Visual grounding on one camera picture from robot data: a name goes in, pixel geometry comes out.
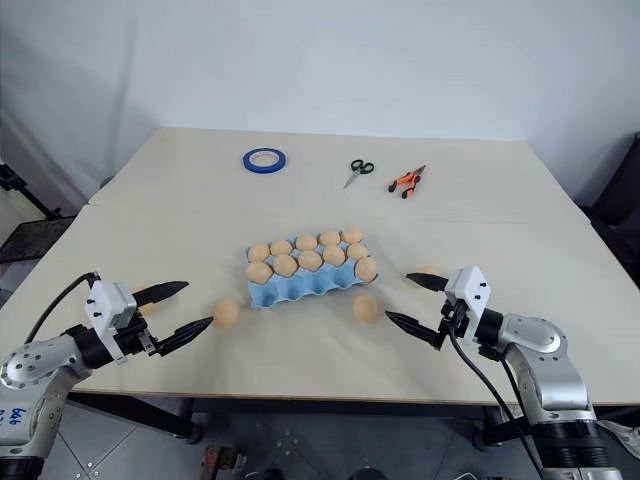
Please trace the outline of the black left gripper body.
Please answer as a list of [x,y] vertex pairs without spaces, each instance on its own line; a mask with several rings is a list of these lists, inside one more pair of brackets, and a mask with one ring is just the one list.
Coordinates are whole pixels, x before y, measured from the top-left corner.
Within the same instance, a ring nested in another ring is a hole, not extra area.
[[149,356],[158,354],[158,340],[153,337],[144,318],[133,318],[129,325],[118,329],[114,340],[124,357],[146,352]]

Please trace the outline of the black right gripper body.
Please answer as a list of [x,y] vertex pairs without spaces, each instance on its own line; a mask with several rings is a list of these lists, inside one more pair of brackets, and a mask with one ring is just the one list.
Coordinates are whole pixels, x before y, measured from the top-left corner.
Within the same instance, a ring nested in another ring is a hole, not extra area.
[[442,346],[446,338],[453,337],[458,340],[464,337],[469,324],[467,312],[468,305],[463,300],[456,300],[454,303],[450,300],[445,301],[436,335],[437,346]]

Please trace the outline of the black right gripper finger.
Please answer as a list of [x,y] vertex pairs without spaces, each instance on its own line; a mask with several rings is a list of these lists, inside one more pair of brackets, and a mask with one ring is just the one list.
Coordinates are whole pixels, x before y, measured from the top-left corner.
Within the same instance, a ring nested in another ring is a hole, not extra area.
[[405,277],[417,285],[434,292],[444,291],[448,283],[447,278],[436,274],[414,272],[406,274]]
[[434,349],[440,350],[444,342],[444,334],[423,326],[418,320],[398,312],[385,311],[385,315],[405,333],[420,339]]

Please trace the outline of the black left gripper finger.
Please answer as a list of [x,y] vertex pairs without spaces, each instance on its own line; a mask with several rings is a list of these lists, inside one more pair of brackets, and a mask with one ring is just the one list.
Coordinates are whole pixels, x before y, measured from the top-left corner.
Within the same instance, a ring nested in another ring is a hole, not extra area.
[[169,353],[185,346],[204,332],[213,322],[212,316],[192,321],[177,330],[174,334],[158,342],[158,354],[166,356]]
[[170,298],[189,285],[187,281],[169,281],[146,287],[132,294],[138,306],[155,304]]

